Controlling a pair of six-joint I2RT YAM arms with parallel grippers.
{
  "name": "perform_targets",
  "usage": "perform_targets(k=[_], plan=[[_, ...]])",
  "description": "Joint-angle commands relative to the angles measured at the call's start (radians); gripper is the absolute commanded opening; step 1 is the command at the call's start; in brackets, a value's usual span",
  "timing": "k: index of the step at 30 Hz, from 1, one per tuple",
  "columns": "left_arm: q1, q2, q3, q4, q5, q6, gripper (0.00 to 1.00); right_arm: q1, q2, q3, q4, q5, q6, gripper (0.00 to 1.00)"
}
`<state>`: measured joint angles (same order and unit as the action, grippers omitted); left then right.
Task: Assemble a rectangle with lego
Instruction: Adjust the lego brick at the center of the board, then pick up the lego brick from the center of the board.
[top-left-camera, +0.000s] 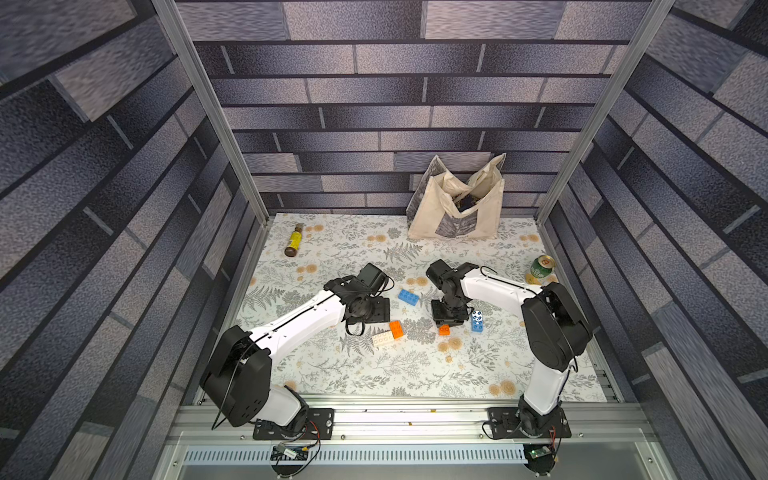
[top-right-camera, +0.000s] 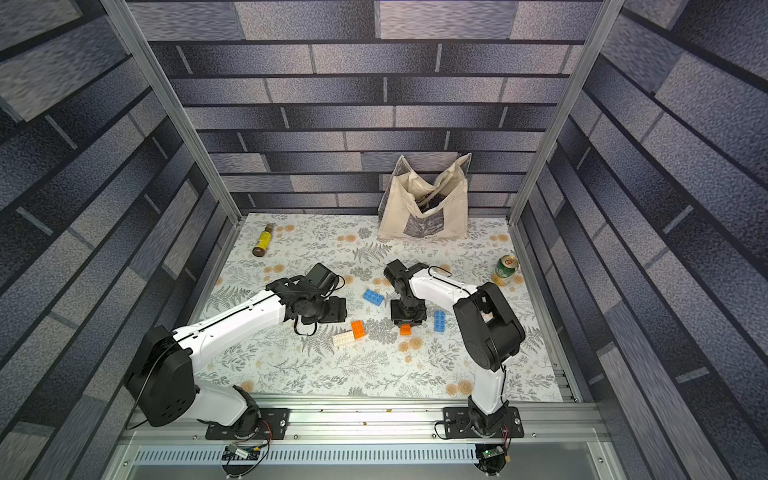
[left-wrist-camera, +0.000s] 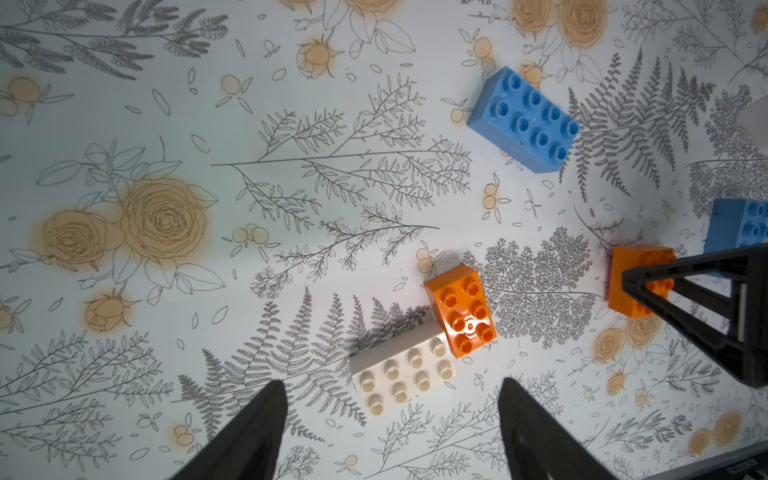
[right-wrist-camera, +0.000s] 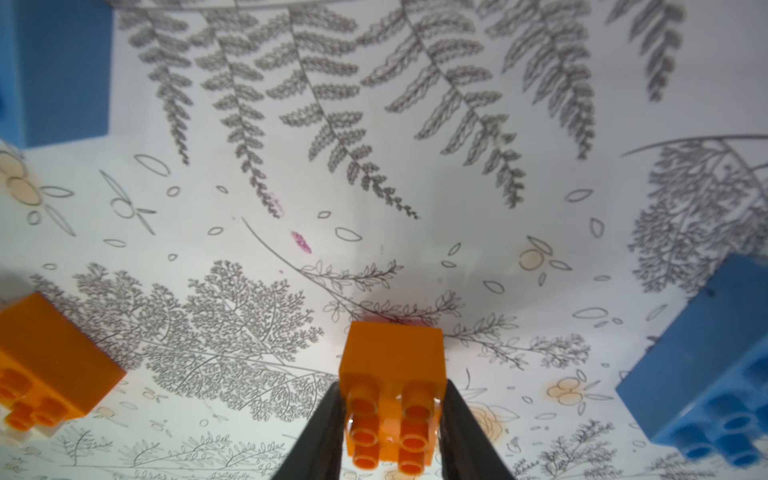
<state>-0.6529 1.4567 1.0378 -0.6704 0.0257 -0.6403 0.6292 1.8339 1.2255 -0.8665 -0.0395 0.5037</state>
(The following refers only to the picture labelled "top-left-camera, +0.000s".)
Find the white lego brick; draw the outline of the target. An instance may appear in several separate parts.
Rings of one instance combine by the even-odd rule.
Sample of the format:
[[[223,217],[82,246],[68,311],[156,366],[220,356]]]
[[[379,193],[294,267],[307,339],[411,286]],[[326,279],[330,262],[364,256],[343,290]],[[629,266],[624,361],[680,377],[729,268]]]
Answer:
[[[375,348],[379,349],[384,346],[390,345],[395,342],[394,335],[391,331],[382,332],[371,336],[372,344]]]

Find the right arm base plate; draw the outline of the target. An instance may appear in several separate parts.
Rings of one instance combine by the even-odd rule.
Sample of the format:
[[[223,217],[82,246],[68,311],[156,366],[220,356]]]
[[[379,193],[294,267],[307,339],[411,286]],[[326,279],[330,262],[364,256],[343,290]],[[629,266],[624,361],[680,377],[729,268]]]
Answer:
[[[517,407],[492,407],[488,408],[486,413],[484,431],[494,440],[558,440],[572,437],[569,422],[560,406],[546,415],[528,407],[521,413]]]

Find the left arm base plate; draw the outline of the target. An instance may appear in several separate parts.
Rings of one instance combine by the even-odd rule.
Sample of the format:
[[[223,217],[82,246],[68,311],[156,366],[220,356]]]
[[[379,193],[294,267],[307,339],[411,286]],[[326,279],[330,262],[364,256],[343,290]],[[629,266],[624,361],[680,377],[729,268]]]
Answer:
[[[269,441],[329,440],[334,420],[335,410],[332,408],[303,409],[285,426],[268,420],[256,420],[252,438]]]

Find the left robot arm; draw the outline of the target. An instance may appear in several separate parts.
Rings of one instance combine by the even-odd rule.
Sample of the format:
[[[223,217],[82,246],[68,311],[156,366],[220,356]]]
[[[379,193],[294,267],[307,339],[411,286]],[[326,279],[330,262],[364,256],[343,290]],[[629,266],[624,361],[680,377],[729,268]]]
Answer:
[[[366,326],[389,321],[389,300],[382,294],[392,280],[373,265],[360,273],[332,279],[285,315],[250,331],[235,325],[220,337],[200,380],[216,405],[212,427],[260,421],[287,438],[302,435],[309,407],[291,387],[275,386],[272,368],[321,331],[342,324]]]

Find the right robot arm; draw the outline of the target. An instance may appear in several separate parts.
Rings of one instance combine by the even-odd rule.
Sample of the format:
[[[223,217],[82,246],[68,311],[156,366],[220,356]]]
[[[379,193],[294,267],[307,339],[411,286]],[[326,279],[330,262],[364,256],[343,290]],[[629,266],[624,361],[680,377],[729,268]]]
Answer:
[[[472,263],[451,267],[443,260],[430,264],[426,276],[442,293],[441,298],[431,301],[437,327],[469,321],[473,312],[470,303],[475,300],[522,318],[534,364],[518,412],[531,421],[551,417],[560,408],[568,374],[577,369],[578,357],[594,331],[568,290],[557,282],[526,286]]]

